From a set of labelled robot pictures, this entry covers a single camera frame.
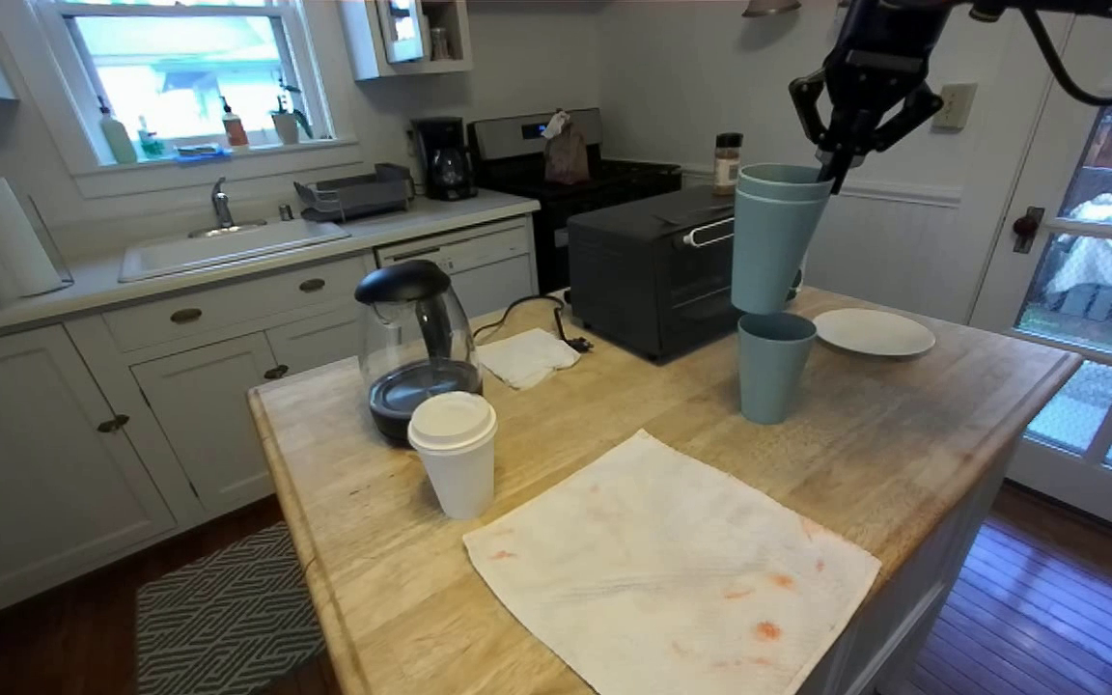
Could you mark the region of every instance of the stove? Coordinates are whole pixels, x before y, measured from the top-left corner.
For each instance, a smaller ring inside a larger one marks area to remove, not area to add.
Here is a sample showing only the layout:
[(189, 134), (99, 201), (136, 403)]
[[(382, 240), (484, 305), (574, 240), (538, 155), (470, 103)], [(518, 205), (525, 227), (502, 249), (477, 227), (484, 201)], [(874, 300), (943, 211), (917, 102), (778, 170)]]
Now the stove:
[(587, 138), (589, 176), (579, 185), (544, 183), (544, 134), (547, 112), (475, 120), (470, 152), (484, 189), (542, 201), (533, 216), (533, 249), (542, 270), (542, 295), (569, 287), (569, 216), (611, 209), (679, 189), (679, 170), (660, 162), (611, 162), (603, 157), (603, 112), (570, 108), (570, 122)]

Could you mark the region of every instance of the window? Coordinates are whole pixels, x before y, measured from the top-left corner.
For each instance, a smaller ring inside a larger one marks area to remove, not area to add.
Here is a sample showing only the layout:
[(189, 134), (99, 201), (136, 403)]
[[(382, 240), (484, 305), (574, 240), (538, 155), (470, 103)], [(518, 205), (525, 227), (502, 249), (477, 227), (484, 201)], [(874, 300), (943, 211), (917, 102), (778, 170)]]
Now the window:
[(219, 147), (226, 112), (242, 120), (247, 152), (280, 147), (274, 112), (292, 116), (300, 138), (328, 134), (318, 79), (292, 52), (292, 0), (49, 4), (85, 80), (74, 90), (89, 103), (81, 116), (98, 120), (103, 103), (144, 157)]

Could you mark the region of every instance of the glass door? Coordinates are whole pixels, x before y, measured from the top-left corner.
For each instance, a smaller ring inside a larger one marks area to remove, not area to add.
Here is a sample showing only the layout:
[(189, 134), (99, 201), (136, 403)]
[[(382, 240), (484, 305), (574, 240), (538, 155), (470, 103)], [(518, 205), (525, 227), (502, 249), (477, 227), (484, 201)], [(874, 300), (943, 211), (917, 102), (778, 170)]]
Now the glass door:
[[(1083, 74), (1112, 56), (1112, 26), (1074, 22), (1063, 43)], [(1112, 94), (1112, 61), (1091, 94)], [(1112, 108), (1051, 90), (1017, 185), (977, 326), (1074, 346), (1080, 370), (1031, 421), (1010, 480), (1112, 520)]]

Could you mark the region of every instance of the stacked cups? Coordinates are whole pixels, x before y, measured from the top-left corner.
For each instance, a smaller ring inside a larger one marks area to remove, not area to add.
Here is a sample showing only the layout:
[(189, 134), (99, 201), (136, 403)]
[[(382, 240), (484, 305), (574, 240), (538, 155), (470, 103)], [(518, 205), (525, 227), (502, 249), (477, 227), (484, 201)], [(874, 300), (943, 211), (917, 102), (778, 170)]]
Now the stacked cups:
[(812, 166), (744, 166), (737, 176), (735, 305), (744, 312), (737, 341), (749, 421), (782, 421), (799, 403), (816, 326), (782, 305), (826, 201), (829, 183)]

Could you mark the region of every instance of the glass kettle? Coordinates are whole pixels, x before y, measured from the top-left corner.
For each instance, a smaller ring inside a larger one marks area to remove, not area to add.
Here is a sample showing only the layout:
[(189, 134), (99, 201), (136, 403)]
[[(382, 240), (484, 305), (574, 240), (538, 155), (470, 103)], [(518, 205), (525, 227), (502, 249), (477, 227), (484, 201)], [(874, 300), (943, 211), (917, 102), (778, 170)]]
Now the glass kettle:
[(467, 310), (436, 261), (412, 258), (369, 270), (359, 291), (359, 370), (378, 433), (405, 448), (412, 409), (448, 391), (484, 393), (470, 367)]

